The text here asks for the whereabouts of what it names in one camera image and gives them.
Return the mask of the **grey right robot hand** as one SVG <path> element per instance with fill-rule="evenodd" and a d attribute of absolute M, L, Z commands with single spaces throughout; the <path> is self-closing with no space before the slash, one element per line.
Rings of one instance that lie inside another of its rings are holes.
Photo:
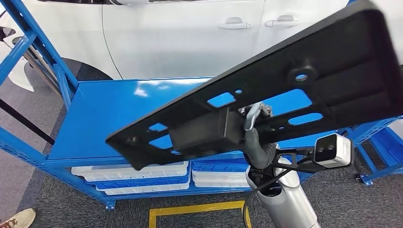
<path fill-rule="evenodd" d="M 265 169 L 276 155 L 277 143 L 260 144 L 259 132 L 254 124 L 259 116 L 271 117 L 271 107 L 257 102 L 241 109 L 246 115 L 244 123 L 244 150 L 243 153 L 250 166 L 255 169 Z"/>

